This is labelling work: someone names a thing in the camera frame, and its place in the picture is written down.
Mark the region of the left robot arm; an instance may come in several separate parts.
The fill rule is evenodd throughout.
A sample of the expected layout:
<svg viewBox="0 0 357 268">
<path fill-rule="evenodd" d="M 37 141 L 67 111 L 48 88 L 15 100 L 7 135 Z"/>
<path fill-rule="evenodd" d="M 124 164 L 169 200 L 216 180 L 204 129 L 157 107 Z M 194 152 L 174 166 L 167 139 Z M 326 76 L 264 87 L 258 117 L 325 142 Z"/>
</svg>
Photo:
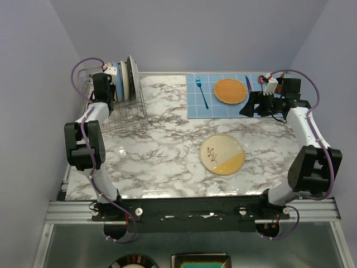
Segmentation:
<svg viewBox="0 0 357 268">
<path fill-rule="evenodd" d="M 119 192 L 109 179 L 105 167 L 106 150 L 101 125 L 109 118 L 114 107 L 114 88 L 110 85 L 112 77 L 106 73 L 92 75 L 93 99 L 84 114 L 75 122 L 64 125 L 65 147 L 70 166 L 76 167 L 89 180 L 97 202 L 107 204 L 105 215 L 113 220 L 123 216 L 123 206 L 116 202 Z"/>
</svg>

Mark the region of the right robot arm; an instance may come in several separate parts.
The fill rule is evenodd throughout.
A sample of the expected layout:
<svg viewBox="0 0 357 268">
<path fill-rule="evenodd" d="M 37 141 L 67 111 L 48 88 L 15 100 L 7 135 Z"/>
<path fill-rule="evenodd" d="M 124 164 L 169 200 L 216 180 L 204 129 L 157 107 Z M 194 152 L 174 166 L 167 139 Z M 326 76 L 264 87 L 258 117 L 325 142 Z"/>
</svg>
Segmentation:
<svg viewBox="0 0 357 268">
<path fill-rule="evenodd" d="M 276 79 L 267 74 L 261 75 L 258 82 L 264 89 L 250 92 L 240 114 L 266 117 L 280 113 L 291 126 L 300 148 L 288 170 L 287 180 L 269 189 L 268 199 L 256 206 L 258 215 L 268 219 L 277 212 L 277 205 L 296 199 L 327 198 L 333 189 L 342 153 L 324 140 L 313 118 L 314 107 L 301 100 L 300 79 Z"/>
</svg>

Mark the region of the yellow and cream plate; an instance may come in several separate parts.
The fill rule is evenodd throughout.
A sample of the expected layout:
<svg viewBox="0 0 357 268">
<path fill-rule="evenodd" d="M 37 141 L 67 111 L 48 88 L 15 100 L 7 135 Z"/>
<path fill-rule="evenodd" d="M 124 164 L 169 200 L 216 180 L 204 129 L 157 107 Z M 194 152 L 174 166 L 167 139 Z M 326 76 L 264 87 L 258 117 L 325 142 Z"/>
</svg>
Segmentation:
<svg viewBox="0 0 357 268">
<path fill-rule="evenodd" d="M 212 173 L 231 175 L 243 166 L 245 152 L 233 136 L 219 133 L 203 140 L 199 158 L 204 167 Z"/>
</svg>

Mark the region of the light blue plate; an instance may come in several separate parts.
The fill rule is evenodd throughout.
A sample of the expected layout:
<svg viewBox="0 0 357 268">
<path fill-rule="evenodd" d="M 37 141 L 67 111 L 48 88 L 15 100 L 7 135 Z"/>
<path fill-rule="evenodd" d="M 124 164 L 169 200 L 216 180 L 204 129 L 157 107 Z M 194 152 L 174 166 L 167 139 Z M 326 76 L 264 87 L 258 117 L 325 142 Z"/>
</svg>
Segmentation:
<svg viewBox="0 0 357 268">
<path fill-rule="evenodd" d="M 121 102 L 124 99 L 122 72 L 121 72 L 120 64 L 113 62 L 113 66 L 117 68 L 116 83 L 115 83 L 117 101 Z"/>
</svg>

